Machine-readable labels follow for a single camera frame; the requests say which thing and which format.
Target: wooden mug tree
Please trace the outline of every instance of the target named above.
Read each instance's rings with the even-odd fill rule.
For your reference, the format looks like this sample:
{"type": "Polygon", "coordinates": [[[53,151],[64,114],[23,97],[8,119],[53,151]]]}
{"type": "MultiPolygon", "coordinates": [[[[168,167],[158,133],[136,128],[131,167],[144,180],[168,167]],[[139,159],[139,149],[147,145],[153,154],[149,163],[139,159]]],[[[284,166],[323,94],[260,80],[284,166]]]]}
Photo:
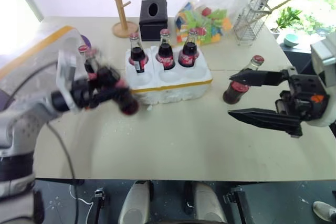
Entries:
{"type": "Polygon", "coordinates": [[[120,38],[128,38],[131,33],[138,31],[138,25],[133,22],[126,21],[125,17],[124,7],[128,6],[131,1],[128,1],[125,4],[122,3],[122,0],[114,1],[117,5],[120,22],[112,27],[113,34],[120,38]]]}

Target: bowl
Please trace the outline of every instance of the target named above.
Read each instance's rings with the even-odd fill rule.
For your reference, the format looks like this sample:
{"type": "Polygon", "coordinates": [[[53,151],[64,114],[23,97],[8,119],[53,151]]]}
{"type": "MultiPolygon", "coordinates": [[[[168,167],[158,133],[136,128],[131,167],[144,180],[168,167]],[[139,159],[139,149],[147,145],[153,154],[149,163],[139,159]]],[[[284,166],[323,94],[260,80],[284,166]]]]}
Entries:
{"type": "Polygon", "coordinates": [[[283,39],[283,43],[288,47],[294,47],[299,44],[299,37],[295,34],[287,34],[283,39]]]}

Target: black cable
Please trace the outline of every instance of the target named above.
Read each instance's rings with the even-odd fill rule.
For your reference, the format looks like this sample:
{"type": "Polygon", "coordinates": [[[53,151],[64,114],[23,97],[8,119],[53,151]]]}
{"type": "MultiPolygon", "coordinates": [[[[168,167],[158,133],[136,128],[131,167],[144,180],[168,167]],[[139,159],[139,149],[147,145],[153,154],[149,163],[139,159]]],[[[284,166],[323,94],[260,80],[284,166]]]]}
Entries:
{"type": "Polygon", "coordinates": [[[3,110],[5,110],[6,108],[9,107],[11,100],[14,98],[14,96],[17,94],[17,92],[29,81],[31,80],[31,78],[33,78],[35,75],[37,75],[38,73],[40,73],[41,71],[45,70],[46,68],[49,68],[52,65],[57,64],[57,61],[53,61],[51,63],[45,64],[44,66],[36,69],[34,72],[32,72],[30,75],[28,75],[28,77],[21,82],[21,84],[14,90],[14,92],[10,95],[10,97],[8,98],[7,102],[5,103],[5,106],[3,108],[3,110]]]}
{"type": "Polygon", "coordinates": [[[70,168],[70,172],[71,172],[71,176],[72,176],[72,180],[73,180],[73,186],[74,186],[74,189],[75,189],[75,201],[76,201],[76,216],[75,216],[75,224],[77,224],[78,222],[78,194],[77,194],[77,185],[76,185],[76,177],[75,177],[75,170],[74,170],[74,166],[72,165],[72,161],[71,161],[71,158],[70,158],[70,155],[69,155],[69,152],[64,144],[64,141],[62,140],[62,137],[59,135],[59,133],[55,130],[54,127],[52,127],[49,122],[46,123],[47,124],[47,127],[50,129],[51,132],[53,132],[53,134],[55,135],[55,137],[58,139],[59,141],[59,144],[61,145],[63,151],[64,151],[64,154],[67,158],[67,161],[68,161],[68,164],[69,164],[69,168],[70,168]]]}

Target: potted plant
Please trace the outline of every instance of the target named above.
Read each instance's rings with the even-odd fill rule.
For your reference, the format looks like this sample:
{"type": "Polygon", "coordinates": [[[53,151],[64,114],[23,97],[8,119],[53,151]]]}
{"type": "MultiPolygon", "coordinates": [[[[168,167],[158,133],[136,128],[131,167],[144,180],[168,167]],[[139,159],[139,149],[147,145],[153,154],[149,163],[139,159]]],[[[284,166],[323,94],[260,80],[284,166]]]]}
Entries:
{"type": "Polygon", "coordinates": [[[274,38],[277,39],[280,30],[285,29],[286,27],[292,26],[295,22],[300,21],[298,15],[301,13],[301,10],[296,10],[291,7],[287,7],[280,12],[280,17],[276,20],[277,27],[271,29],[271,33],[274,38]]]}

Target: cable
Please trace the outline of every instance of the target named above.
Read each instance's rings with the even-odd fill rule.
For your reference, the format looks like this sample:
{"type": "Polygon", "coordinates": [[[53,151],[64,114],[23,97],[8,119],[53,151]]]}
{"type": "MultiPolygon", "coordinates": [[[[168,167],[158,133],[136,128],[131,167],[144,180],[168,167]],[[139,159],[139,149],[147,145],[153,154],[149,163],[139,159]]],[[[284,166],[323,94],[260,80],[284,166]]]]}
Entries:
{"type": "MultiPolygon", "coordinates": [[[[70,168],[70,172],[71,172],[71,176],[72,176],[72,180],[73,180],[73,186],[74,186],[74,189],[75,189],[75,199],[78,199],[78,193],[77,193],[77,186],[76,186],[76,177],[75,177],[75,171],[74,171],[74,167],[72,165],[72,161],[71,161],[71,158],[70,158],[70,155],[69,155],[69,152],[64,144],[64,141],[62,140],[62,137],[59,135],[59,133],[55,130],[54,127],[52,127],[49,122],[46,123],[47,127],[50,129],[50,131],[55,135],[55,137],[58,139],[59,141],[59,144],[61,145],[63,151],[64,151],[64,154],[67,158],[67,161],[68,161],[68,164],[69,164],[69,168],[70,168]]],[[[78,223],[78,213],[79,213],[79,210],[78,210],[78,201],[76,200],[76,216],[75,216],[75,224],[78,223]]]]}
{"type": "MultiPolygon", "coordinates": [[[[71,196],[73,199],[76,199],[76,198],[72,195],[72,193],[71,193],[71,185],[69,185],[69,193],[70,193],[70,196],[71,196]]],[[[89,214],[90,214],[91,208],[93,207],[93,202],[88,203],[87,201],[85,201],[85,200],[83,200],[83,199],[81,199],[81,198],[77,198],[77,200],[80,200],[80,201],[82,201],[84,204],[90,206],[89,211],[88,211],[88,213],[86,214],[86,217],[85,217],[85,223],[88,224],[88,218],[89,218],[89,214]]]]}
{"type": "Polygon", "coordinates": [[[30,75],[26,77],[26,79],[21,82],[21,84],[14,90],[14,92],[10,95],[7,102],[5,103],[5,106],[3,110],[9,107],[11,100],[14,98],[14,96],[17,94],[17,92],[29,81],[31,78],[33,78],[35,75],[40,73],[41,71],[45,70],[46,68],[49,68],[50,66],[57,64],[57,61],[53,61],[51,63],[45,64],[44,66],[41,66],[40,68],[36,69],[34,72],[32,72],[30,75]]]}

